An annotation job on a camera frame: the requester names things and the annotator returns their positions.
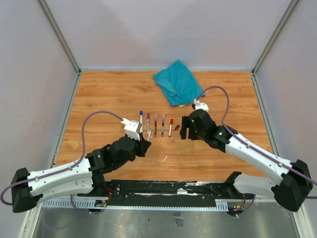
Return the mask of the blue white marker pen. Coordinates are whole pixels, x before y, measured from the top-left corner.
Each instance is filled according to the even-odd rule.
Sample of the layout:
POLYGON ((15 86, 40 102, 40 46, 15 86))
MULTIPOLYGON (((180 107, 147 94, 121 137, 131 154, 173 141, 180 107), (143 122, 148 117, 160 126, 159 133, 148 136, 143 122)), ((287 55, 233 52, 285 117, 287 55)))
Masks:
POLYGON ((140 133, 143 134, 143 111, 140 111, 140 118, 139 118, 139 122, 140 122, 140 133))

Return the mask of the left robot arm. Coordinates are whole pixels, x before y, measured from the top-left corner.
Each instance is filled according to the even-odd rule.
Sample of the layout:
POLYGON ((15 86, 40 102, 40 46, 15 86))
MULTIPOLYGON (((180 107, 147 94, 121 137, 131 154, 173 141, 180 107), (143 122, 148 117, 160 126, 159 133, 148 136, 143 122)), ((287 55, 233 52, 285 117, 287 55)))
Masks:
POLYGON ((96 149, 82 160, 43 171, 18 169, 12 179, 13 213, 35 208, 49 199, 71 195, 101 196, 106 191, 104 174, 113 172, 136 157, 144 157, 151 142, 121 137, 96 149))

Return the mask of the white red pen horizontal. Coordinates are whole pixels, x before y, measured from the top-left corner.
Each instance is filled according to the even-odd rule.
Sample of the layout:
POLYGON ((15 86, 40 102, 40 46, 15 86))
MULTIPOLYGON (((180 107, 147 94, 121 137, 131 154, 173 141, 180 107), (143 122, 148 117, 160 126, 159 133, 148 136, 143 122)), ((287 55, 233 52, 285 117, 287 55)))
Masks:
POLYGON ((168 137, 171 137, 171 133, 172 133, 172 126, 173 126, 173 119, 170 119, 168 137))

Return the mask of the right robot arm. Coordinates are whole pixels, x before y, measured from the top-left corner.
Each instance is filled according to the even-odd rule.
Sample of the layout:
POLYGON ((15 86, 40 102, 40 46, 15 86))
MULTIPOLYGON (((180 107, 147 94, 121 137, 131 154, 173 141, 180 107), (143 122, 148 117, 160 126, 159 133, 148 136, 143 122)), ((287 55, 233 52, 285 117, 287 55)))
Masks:
POLYGON ((264 173, 264 177, 233 172, 227 179, 224 192, 229 198, 241 193, 275 199, 283 208, 297 212, 313 188, 308 165, 276 156, 257 146, 235 129, 217 125, 209 113, 198 109, 183 116, 181 139, 202 140, 209 147, 242 159, 264 173))

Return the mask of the pink translucent gel pen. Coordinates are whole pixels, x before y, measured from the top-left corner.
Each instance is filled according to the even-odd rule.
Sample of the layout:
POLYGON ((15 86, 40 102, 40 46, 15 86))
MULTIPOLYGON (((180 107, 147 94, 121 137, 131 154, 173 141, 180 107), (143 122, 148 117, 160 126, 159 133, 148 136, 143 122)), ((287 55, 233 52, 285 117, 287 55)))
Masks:
POLYGON ((154 137, 157 136, 157 123, 158 123, 158 114, 155 114, 155 122, 154 122, 154 137))

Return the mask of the dark blue thin pen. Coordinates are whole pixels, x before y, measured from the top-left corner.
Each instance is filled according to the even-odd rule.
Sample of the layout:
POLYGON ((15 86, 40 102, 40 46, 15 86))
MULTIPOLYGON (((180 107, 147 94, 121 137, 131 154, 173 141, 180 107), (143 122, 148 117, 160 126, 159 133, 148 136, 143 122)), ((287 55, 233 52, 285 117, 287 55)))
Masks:
POLYGON ((163 114, 163 115, 162 115, 162 123, 161 123, 161 137, 164 136, 165 117, 166 117, 166 114, 163 114))

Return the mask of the purple white marker pen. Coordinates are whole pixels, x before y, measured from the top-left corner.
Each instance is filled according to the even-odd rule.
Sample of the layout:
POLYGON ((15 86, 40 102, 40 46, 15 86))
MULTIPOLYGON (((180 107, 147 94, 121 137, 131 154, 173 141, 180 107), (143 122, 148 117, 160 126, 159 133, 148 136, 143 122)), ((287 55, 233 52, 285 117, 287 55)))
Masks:
POLYGON ((147 133, 150 132, 150 113, 147 113, 147 133))

